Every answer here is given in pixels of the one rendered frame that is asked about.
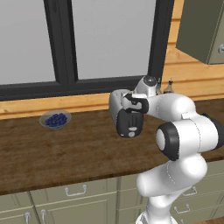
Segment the olive cupboard door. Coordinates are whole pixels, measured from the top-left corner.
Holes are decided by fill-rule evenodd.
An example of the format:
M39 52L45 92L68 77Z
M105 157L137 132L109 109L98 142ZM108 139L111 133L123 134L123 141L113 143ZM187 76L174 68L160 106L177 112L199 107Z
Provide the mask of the olive cupboard door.
M36 206L40 223L46 210L46 224L116 224L116 192L84 199L69 199Z
M36 215L34 213L33 207L17 211L0 213L0 224L26 224L25 213L27 212L31 214L29 224L39 224Z

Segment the olive wall cupboard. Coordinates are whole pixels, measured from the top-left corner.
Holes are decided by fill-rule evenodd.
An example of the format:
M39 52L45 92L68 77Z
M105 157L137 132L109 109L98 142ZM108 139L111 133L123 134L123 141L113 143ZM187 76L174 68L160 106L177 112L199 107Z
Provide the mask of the olive wall cupboard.
M224 64L224 0L185 0L176 47L204 64Z

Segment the glass bowl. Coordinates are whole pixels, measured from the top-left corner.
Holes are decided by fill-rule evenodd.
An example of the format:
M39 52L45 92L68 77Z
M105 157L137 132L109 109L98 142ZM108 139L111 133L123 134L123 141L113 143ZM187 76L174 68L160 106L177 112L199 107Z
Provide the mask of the glass bowl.
M55 128L51 128L49 126L46 125L46 119L48 119L49 117L51 117L54 114L64 114L67 118L66 123L63 126L59 126L59 127L55 127ZM39 118L39 123L43 126L43 127L47 127L51 130L59 130L62 129L67 123L69 123L72 119L72 116L69 112L65 111L65 110L52 110L49 112L44 113L40 118Z

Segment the brown sauce bottle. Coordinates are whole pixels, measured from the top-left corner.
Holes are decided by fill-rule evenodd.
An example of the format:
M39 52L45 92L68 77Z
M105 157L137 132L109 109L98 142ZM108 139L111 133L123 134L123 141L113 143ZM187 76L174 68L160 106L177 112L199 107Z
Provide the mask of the brown sauce bottle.
M170 80L168 81L168 86L164 89L164 93L165 93L165 94L173 93L172 83L173 83L173 80L170 79Z

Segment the black framed window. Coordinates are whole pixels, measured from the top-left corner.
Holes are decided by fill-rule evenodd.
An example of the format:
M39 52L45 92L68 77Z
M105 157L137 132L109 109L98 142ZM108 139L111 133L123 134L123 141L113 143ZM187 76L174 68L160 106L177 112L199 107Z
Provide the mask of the black framed window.
M0 102L46 97L109 93L136 87L141 77L82 80L78 75L72 0L43 0L55 81L0 85ZM174 0L156 0L147 74L163 77Z

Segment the olive drawer front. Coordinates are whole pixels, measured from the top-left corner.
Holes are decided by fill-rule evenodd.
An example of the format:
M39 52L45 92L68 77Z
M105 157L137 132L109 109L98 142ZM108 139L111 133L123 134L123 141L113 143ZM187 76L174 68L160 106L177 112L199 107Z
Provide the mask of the olive drawer front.
M87 191L84 195L76 197L67 197L65 188L70 189L70 193L82 192L82 186L87 185ZM53 203L63 200L79 199L116 191L116 178L106 178L90 182L77 183L71 185L62 185L40 190L31 191L31 197L35 205Z
M171 214L187 214L200 209L218 206L223 195L224 192L211 192L185 199L177 199L171 206Z
M224 174L204 177L195 186L198 193L193 196L224 191ZM191 192L192 190L189 189L185 193L191 193Z
M26 208L32 208L28 192L19 192L0 196L0 213Z

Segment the white and black toaster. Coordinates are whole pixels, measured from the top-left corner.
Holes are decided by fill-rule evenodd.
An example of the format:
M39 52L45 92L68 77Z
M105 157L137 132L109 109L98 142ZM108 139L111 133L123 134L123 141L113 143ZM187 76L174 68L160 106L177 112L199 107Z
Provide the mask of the white and black toaster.
M108 100L109 112L114 122L116 132L120 137L137 137L144 125L144 115L137 112L127 113L122 106L122 96L130 94L128 89L113 91Z

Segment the dark glass bottle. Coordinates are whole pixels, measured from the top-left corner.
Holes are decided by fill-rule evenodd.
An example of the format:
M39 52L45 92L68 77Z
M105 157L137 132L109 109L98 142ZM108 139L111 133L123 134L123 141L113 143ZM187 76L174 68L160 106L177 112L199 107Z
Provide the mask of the dark glass bottle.
M161 95L162 94L162 91L161 91L161 78L158 78L156 93L157 93L157 95Z

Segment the blueberries heap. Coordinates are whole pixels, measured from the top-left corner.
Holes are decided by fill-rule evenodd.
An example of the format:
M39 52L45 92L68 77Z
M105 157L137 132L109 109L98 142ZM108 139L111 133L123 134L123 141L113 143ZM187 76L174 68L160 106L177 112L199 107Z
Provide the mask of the blueberries heap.
M63 126L66 122L67 122L67 117L62 113L54 114L45 120L45 124L51 128Z

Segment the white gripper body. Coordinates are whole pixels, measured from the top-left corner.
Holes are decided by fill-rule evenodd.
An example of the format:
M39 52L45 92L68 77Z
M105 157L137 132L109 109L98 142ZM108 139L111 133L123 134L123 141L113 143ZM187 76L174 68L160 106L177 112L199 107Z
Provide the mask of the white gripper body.
M126 93L122 95L121 104L123 109L131 109L132 108L132 93Z

